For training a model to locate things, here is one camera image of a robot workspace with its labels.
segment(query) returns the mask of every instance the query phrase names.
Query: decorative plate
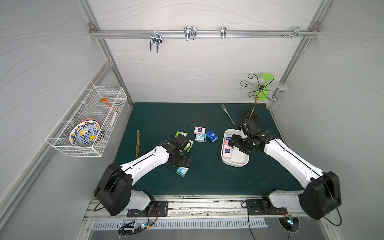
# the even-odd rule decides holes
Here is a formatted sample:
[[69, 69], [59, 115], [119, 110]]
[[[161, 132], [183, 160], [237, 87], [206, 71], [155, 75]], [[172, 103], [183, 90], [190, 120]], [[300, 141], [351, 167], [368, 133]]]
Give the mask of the decorative plate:
[[96, 121], [96, 122], [98, 122], [99, 125], [101, 126], [101, 122], [97, 121], [97, 120], [94, 119], [94, 118], [86, 118], [86, 119], [83, 119], [83, 120], [81, 120], [81, 121], [79, 122], [79, 124], [82, 123], [82, 122], [85, 122], [85, 121], [89, 121], [89, 120]]
[[71, 131], [69, 141], [73, 146], [89, 146], [96, 140], [100, 129], [101, 125], [98, 121], [81, 122]]

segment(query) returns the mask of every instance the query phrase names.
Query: black mounting plate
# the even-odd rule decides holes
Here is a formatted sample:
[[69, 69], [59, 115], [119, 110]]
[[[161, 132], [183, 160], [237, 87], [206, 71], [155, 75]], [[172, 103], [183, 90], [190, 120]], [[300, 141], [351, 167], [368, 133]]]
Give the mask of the black mounting plate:
[[[158, 217], [166, 217], [168, 215], [168, 201], [155, 201]], [[127, 217], [147, 217], [142, 211], [137, 209], [129, 209]], [[153, 211], [148, 217], [156, 217], [156, 212]]]
[[[250, 216], [256, 215], [281, 215], [277, 208], [266, 208], [262, 204], [262, 199], [247, 199], [245, 200], [247, 212]], [[279, 208], [284, 214], [288, 214], [285, 207]]]
[[183, 154], [183, 156], [181, 157], [181, 162], [179, 162], [176, 165], [179, 167], [191, 167], [191, 160], [192, 160], [191, 155]]

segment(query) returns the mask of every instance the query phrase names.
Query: white tray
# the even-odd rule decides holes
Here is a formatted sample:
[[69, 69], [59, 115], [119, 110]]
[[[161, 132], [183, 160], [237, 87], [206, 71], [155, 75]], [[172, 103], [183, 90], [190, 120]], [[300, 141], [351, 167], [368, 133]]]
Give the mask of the white tray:
[[223, 161], [223, 163], [232, 167], [243, 167], [248, 163], [249, 155], [243, 152], [240, 152], [237, 147], [232, 148], [231, 158], [223, 157], [224, 140], [225, 140], [226, 134], [229, 134], [229, 135], [237, 134], [237, 135], [240, 135], [242, 138], [245, 138], [243, 131], [236, 130], [236, 129], [227, 129], [224, 132], [223, 144], [221, 146], [221, 160]]

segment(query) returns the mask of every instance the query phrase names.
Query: white wire basket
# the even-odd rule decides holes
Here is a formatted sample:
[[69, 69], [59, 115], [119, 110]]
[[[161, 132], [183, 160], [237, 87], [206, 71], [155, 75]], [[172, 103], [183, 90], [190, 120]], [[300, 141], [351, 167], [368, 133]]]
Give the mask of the white wire basket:
[[[90, 86], [90, 89], [82, 91], [78, 99], [45, 139], [49, 145], [65, 156], [101, 157], [127, 100], [127, 95], [122, 87], [99, 87], [93, 85], [92, 82]], [[112, 107], [106, 103], [101, 103], [102, 98], [108, 98], [107, 101]], [[71, 145], [69, 141], [71, 131], [86, 118], [93, 118], [101, 123], [95, 141], [92, 145], [84, 147]]]

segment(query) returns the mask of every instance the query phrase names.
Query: aluminum rail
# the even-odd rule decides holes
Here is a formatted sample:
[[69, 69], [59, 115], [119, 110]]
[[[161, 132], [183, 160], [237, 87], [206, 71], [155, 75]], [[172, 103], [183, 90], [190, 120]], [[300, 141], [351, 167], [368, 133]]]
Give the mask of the aluminum rail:
[[[333, 0], [323, 0], [315, 15], [313, 16], [311, 22], [309, 23], [308, 25], [308, 28], [313, 30], [313, 31], [316, 31], [320, 25], [320, 22], [321, 20], [323, 19], [325, 13], [327, 12], [328, 8], [329, 8], [329, 5], [331, 4]], [[293, 69], [295, 68], [297, 62], [299, 61], [300, 57], [302, 56], [304, 50], [307, 48], [309, 42], [310, 42], [310, 38], [303, 38], [299, 45], [297, 46], [297, 49], [295, 51], [295, 53], [293, 54], [292, 56], [292, 59], [291, 61], [289, 62], [287, 68], [285, 69], [283, 75], [281, 76], [281, 79], [280, 79], [280, 83], [286, 83], [289, 76], [291, 75]], [[279, 96], [279, 93], [280, 92], [274, 92], [273, 95], [272, 95], [272, 100], [273, 101], [277, 101], [278, 100], [278, 96]]]
[[[109, 38], [134, 38], [134, 39], [151, 39], [151, 35], [155, 31], [96, 31], [90, 32], [92, 38], [96, 39], [109, 39]], [[185, 38], [184, 31], [171, 30], [171, 31], [156, 31], [157, 34], [165, 38]], [[317, 38], [320, 32], [310, 30], [300, 30], [299, 33], [304, 38]], [[293, 30], [255, 30], [255, 31], [244, 31], [244, 30], [227, 30], [225, 38], [291, 38]], [[221, 31], [215, 30], [201, 30], [196, 31], [195, 38], [221, 38]]]

